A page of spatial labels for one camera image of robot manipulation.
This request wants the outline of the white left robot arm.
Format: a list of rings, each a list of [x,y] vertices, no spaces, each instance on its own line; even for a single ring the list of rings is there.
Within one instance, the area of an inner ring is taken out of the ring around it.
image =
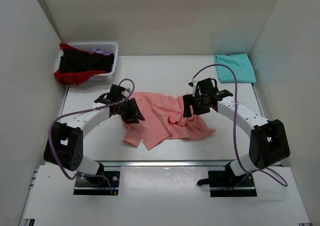
[[[104,181],[103,165],[84,156],[84,138],[98,125],[114,115],[119,115],[125,124],[144,121],[133,89],[113,84],[107,93],[94,100],[89,109],[65,114],[49,127],[48,140],[43,159],[59,166],[65,176],[67,170],[86,176],[94,185]]]

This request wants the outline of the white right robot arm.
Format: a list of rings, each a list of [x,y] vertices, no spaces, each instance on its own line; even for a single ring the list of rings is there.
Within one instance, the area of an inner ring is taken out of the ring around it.
[[[225,167],[226,184],[236,186],[245,173],[266,169],[290,156],[285,127],[281,121],[271,121],[257,115],[238,102],[236,93],[219,90],[213,78],[191,81],[189,86],[192,87],[192,93],[183,96],[185,118],[209,113],[214,109],[230,119],[234,128],[239,127],[249,137],[248,153],[238,156]]]

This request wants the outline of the pink t shirt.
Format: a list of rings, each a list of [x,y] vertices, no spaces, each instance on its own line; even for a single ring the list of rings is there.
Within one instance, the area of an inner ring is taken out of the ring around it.
[[[135,92],[136,100],[144,121],[126,124],[123,142],[138,147],[142,142],[151,150],[165,140],[200,140],[216,132],[209,128],[200,116],[183,117],[183,97],[166,96],[152,92]]]

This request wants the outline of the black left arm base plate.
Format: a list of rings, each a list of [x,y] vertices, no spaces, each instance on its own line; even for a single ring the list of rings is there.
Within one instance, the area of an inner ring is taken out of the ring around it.
[[[74,195],[99,195],[99,196],[118,196],[121,178],[121,168],[104,167],[104,176],[110,184],[101,177],[87,177],[78,175],[74,183]]]

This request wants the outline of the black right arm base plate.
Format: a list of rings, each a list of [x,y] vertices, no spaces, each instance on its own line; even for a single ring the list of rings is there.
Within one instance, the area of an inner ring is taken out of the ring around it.
[[[252,174],[231,177],[225,170],[210,170],[207,178],[197,186],[208,185],[210,197],[256,197],[257,191]]]

